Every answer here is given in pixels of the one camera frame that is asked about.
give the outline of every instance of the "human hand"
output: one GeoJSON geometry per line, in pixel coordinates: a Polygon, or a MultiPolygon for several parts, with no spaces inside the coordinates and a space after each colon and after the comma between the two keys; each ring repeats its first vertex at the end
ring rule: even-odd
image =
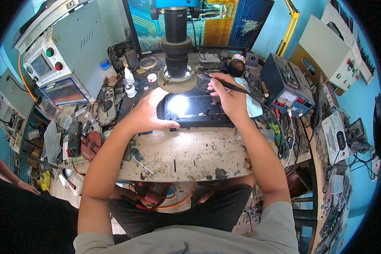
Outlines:
{"type": "Polygon", "coordinates": [[[124,125],[124,131],[132,135],[157,129],[179,128],[177,122],[157,117],[157,105],[167,94],[169,93],[160,87],[152,90],[117,126],[124,125]]]}
{"type": "Polygon", "coordinates": [[[249,120],[246,95],[224,87],[218,79],[234,84],[240,88],[242,88],[242,86],[228,74],[216,72],[209,74],[209,76],[212,77],[212,79],[209,82],[208,90],[215,90],[215,92],[210,93],[210,95],[220,97],[221,106],[231,121],[237,125],[246,119],[249,120]]]}
{"type": "Polygon", "coordinates": [[[25,181],[23,180],[19,180],[18,183],[17,183],[17,186],[21,189],[24,189],[26,191],[29,191],[29,192],[32,192],[36,195],[41,195],[41,192],[39,192],[36,188],[34,188],[33,186],[27,184],[25,181]]]}

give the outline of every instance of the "label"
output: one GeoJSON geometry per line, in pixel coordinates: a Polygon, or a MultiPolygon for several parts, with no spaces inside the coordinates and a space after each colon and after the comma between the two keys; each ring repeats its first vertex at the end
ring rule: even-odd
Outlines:
{"type": "Polygon", "coordinates": [[[272,129],[274,129],[276,134],[281,134],[281,131],[279,130],[279,126],[277,124],[271,123],[272,129]]]}
{"type": "Polygon", "coordinates": [[[43,81],[41,81],[41,84],[45,84],[48,81],[51,81],[53,79],[57,79],[61,76],[62,76],[62,71],[56,72],[56,73],[52,74],[51,76],[46,77],[43,81]]]}

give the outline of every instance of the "screen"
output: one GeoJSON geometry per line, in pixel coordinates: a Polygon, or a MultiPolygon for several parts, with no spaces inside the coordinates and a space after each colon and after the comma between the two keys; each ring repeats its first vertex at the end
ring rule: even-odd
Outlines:
{"type": "Polygon", "coordinates": [[[31,66],[40,77],[52,71],[41,54],[31,63],[31,66]]]}
{"type": "Polygon", "coordinates": [[[297,102],[299,102],[300,104],[304,104],[305,103],[305,100],[302,99],[302,98],[298,98],[296,99],[297,102]]]}
{"type": "Polygon", "coordinates": [[[285,104],[282,104],[282,103],[280,103],[280,102],[274,102],[274,104],[276,104],[276,105],[278,105],[278,106],[281,106],[281,107],[284,107],[284,106],[285,106],[285,104]]]}
{"type": "Polygon", "coordinates": [[[307,107],[308,109],[309,109],[310,107],[312,107],[312,105],[311,105],[310,103],[307,103],[307,102],[305,102],[304,106],[307,107]]]}
{"type": "MultiPolygon", "coordinates": [[[[159,50],[165,36],[164,15],[152,20],[152,1],[123,0],[131,30],[137,33],[141,52],[159,50]]],[[[193,19],[196,45],[227,46],[250,50],[274,4],[273,0],[203,0],[199,18],[193,19]]],[[[188,13],[187,34],[195,46],[192,18],[188,13]]]]}

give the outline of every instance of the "white machine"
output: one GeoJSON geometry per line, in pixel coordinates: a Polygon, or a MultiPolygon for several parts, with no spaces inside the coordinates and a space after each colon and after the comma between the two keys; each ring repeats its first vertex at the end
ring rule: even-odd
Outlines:
{"type": "Polygon", "coordinates": [[[354,57],[356,58],[356,62],[359,65],[359,70],[364,80],[367,84],[370,84],[374,75],[371,74],[369,68],[361,57],[360,49],[357,44],[359,33],[357,24],[351,17],[347,16],[337,1],[333,1],[332,3],[330,0],[327,2],[325,11],[323,12],[322,18],[320,20],[326,25],[333,27],[335,32],[341,36],[342,40],[348,45],[354,57]]]}
{"type": "Polygon", "coordinates": [[[0,119],[9,122],[11,117],[19,116],[26,119],[34,100],[25,91],[25,86],[20,84],[9,68],[0,77],[0,119]]]}
{"type": "Polygon", "coordinates": [[[322,128],[325,133],[330,165],[342,161],[353,154],[346,143],[346,127],[339,111],[324,119],[322,121],[322,128]]]}
{"type": "Polygon", "coordinates": [[[358,62],[350,47],[314,15],[310,16],[299,45],[340,89],[347,91],[359,79],[358,62]]]}
{"type": "Polygon", "coordinates": [[[23,66],[40,91],[56,105],[95,102],[103,84],[100,62],[107,37],[97,1],[86,4],[37,38],[23,66]]]}

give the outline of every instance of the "plastic box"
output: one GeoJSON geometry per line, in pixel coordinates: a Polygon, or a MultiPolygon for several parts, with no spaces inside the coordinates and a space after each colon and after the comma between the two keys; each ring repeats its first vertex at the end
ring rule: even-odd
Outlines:
{"type": "Polygon", "coordinates": [[[45,150],[49,163],[54,163],[59,153],[62,151],[59,145],[59,135],[56,130],[56,123],[51,121],[44,133],[45,150]]]}

